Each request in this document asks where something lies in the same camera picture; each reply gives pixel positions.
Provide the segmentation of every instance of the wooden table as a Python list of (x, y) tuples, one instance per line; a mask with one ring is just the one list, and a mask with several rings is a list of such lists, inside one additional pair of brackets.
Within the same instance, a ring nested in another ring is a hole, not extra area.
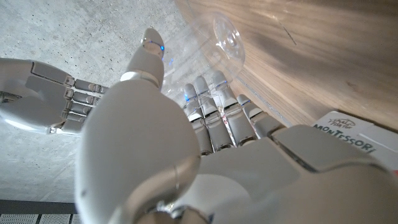
[(227, 15), (246, 61), (231, 86), (286, 125), (340, 110), (398, 129), (394, 1), (175, 0), (190, 22)]

